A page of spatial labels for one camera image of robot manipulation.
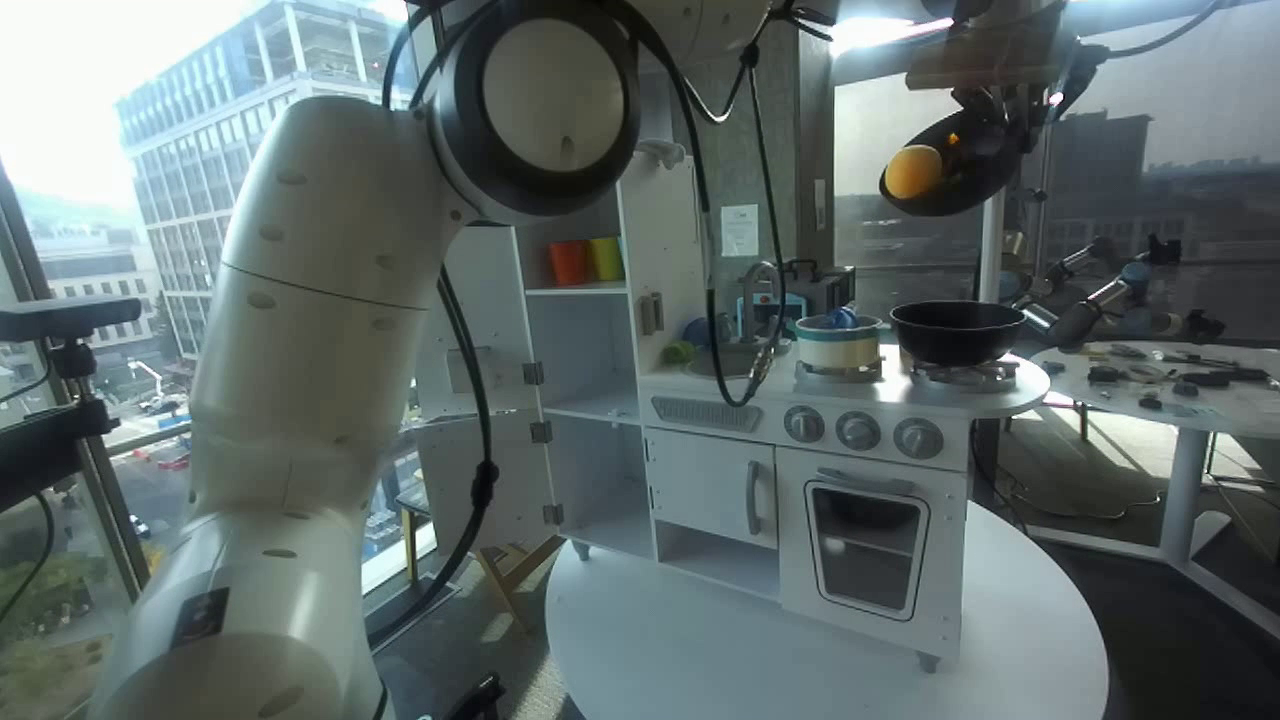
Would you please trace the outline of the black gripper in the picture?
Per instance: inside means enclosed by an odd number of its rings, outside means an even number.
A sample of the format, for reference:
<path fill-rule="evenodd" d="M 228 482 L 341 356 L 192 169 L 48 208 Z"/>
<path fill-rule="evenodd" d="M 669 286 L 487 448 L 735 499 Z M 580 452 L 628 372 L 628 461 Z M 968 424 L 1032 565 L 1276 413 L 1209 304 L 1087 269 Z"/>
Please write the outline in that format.
<path fill-rule="evenodd" d="M 960 42 L 952 98 L 964 129 L 1038 134 L 1064 54 L 1052 42 Z"/>

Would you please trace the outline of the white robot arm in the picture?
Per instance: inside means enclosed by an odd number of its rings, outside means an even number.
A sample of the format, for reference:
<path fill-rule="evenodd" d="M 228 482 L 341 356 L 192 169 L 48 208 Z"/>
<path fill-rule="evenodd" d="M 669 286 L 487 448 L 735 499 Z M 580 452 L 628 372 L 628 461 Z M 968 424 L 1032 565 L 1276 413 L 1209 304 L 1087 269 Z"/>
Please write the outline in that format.
<path fill-rule="evenodd" d="M 748 51 L 791 0 L 487 0 L 413 98 L 305 94 L 233 208 L 192 384 L 192 510 L 88 720 L 395 720 L 363 506 L 453 240 L 567 217 L 642 139 L 642 67 Z"/>

